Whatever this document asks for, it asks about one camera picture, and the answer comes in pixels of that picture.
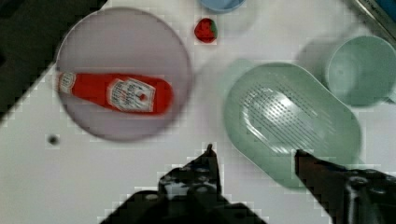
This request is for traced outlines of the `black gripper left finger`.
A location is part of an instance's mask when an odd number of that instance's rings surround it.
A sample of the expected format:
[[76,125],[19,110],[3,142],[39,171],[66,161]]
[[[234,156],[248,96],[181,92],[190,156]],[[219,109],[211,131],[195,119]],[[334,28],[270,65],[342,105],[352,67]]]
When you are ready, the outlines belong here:
[[218,158],[212,144],[207,145],[201,156],[163,175],[158,184],[159,194],[168,201],[186,197],[190,190],[200,188],[221,194]]

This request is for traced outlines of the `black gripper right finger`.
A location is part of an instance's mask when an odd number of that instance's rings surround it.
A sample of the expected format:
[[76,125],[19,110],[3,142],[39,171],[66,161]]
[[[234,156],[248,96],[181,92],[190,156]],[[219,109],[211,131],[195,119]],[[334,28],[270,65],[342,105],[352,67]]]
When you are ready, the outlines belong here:
[[396,224],[395,177],[347,169],[299,149],[295,174],[332,218],[332,224]]

